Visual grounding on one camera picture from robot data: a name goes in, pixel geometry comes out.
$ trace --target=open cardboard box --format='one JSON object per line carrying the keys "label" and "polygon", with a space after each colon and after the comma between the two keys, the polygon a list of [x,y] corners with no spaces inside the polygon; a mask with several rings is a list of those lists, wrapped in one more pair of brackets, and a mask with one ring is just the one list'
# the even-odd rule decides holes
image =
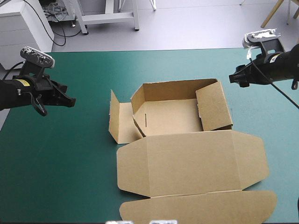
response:
{"label": "open cardboard box", "polygon": [[112,92],[109,131],[117,143],[141,138],[134,124],[145,137],[231,129],[233,122],[222,85],[212,78],[145,83],[131,104]]}
{"label": "open cardboard box", "polygon": [[272,191],[242,191],[269,175],[263,141],[231,131],[147,136],[117,151],[120,189],[150,199],[125,202],[123,220],[148,224],[260,224],[274,211]]}

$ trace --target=cardboard flap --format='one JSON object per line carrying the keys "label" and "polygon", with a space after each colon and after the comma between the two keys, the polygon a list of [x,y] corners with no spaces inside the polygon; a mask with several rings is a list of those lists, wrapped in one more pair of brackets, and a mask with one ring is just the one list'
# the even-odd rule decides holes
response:
{"label": "cardboard flap", "polygon": [[146,138],[117,150],[117,184],[122,190],[150,196]]}
{"label": "cardboard flap", "polygon": [[117,143],[119,134],[120,105],[120,102],[116,98],[114,92],[111,90],[109,132]]}
{"label": "cardboard flap", "polygon": [[204,131],[231,129],[233,121],[219,81],[197,90],[196,97]]}
{"label": "cardboard flap", "polygon": [[260,224],[273,213],[276,202],[272,191],[220,192],[125,202],[120,214],[135,224],[157,219],[176,219],[179,224]]}
{"label": "cardboard flap", "polygon": [[263,140],[259,137],[232,131],[238,162],[241,189],[245,189],[269,175]]}
{"label": "cardboard flap", "polygon": [[120,103],[111,90],[109,132],[118,144],[142,138],[133,121],[131,103]]}
{"label": "cardboard flap", "polygon": [[117,164],[119,188],[150,197],[241,190],[269,173],[260,138],[231,130],[147,136]]}

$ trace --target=black cable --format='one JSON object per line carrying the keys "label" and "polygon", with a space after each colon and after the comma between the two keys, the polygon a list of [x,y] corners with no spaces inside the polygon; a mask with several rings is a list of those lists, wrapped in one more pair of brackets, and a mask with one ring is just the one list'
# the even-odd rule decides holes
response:
{"label": "black cable", "polygon": [[[47,17],[52,16],[52,17],[54,17],[55,19],[57,19],[53,13],[50,13],[50,12],[48,12],[48,11],[44,11],[44,13],[48,13],[48,14],[49,14],[49,15],[47,15]],[[52,31],[53,31],[54,34],[56,34],[56,35],[58,35],[58,36],[62,36],[62,37],[73,37],[73,36],[77,36],[77,35],[81,32],[81,30],[79,30],[79,32],[77,32],[76,34],[73,34],[73,35],[61,35],[61,34],[58,34],[58,33],[54,32],[54,30],[52,30]]]}
{"label": "black cable", "polygon": [[63,44],[56,43],[56,42],[52,39],[52,37],[49,35],[49,33],[48,33],[48,31],[47,31],[45,25],[43,24],[42,19],[40,18],[39,14],[37,13],[37,11],[33,8],[33,6],[32,6],[29,2],[27,2],[26,0],[23,0],[23,1],[26,2],[26,3],[33,9],[33,11],[36,13],[37,17],[39,18],[39,20],[41,21],[41,23],[42,23],[42,25],[43,25],[44,30],[46,31],[48,37],[52,40],[52,42],[53,42],[54,44],[60,46],[60,47],[64,46],[64,45],[66,44],[66,37],[64,37],[64,43],[63,43]]}
{"label": "black cable", "polygon": [[7,71],[7,73],[5,74],[5,76],[2,78],[2,80],[5,80],[7,78],[7,76],[9,75],[9,73],[18,65],[23,64],[24,62],[19,62],[17,64],[15,64],[13,67],[10,68],[10,70]]}
{"label": "black cable", "polygon": [[296,104],[288,95],[286,95],[282,90],[280,90],[275,84],[273,84],[273,82],[266,77],[263,72],[256,66],[256,64],[253,63],[252,59],[249,59],[252,63],[252,65],[258,70],[258,72],[265,78],[267,79],[267,81],[269,82],[270,85],[272,85],[278,92],[280,92],[282,95],[284,95],[285,98],[287,98],[292,104],[294,104],[295,107],[297,107],[297,109],[299,109],[299,105]]}
{"label": "black cable", "polygon": [[[73,36],[77,36],[80,32],[81,32],[81,30],[79,30],[79,32],[77,32],[77,33],[74,34],[74,35],[68,35],[68,36],[65,36],[65,37],[73,37]],[[58,33],[54,32],[54,31],[53,31],[53,33],[56,34],[56,35],[58,35],[58,36],[63,36],[63,35],[61,35],[61,34],[58,34]]]}

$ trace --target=green table surface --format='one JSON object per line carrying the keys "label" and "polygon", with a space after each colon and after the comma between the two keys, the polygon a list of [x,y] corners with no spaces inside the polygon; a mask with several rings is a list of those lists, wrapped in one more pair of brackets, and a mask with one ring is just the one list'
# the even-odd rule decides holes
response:
{"label": "green table surface", "polygon": [[[243,49],[51,53],[51,78],[69,86],[75,107],[11,110],[0,132],[0,218],[3,222],[118,220],[122,202],[143,198],[117,187],[117,145],[108,132],[110,89],[128,102],[145,82],[217,78],[233,129],[264,140],[270,176],[250,190],[273,190],[267,222],[298,222],[299,114],[271,86],[240,88],[228,75],[247,63]],[[278,82],[299,102],[291,81]]]}

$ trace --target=wooden chair leg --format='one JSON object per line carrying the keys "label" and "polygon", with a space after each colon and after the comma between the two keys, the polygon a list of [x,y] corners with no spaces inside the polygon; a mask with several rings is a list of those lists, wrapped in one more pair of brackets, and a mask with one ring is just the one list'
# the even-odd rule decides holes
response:
{"label": "wooden chair leg", "polygon": [[275,4],[275,6],[273,7],[273,9],[271,10],[271,12],[269,13],[269,15],[267,16],[267,18],[264,20],[264,22],[261,25],[261,28],[264,28],[267,23],[269,22],[269,20],[272,18],[272,16],[276,13],[276,11],[278,10],[278,8],[281,6],[281,4],[284,2],[284,0],[278,0],[277,3]]}
{"label": "wooden chair leg", "polygon": [[297,11],[295,12],[293,18],[294,18],[294,19],[297,19],[298,15],[299,15],[299,8],[298,8]]}

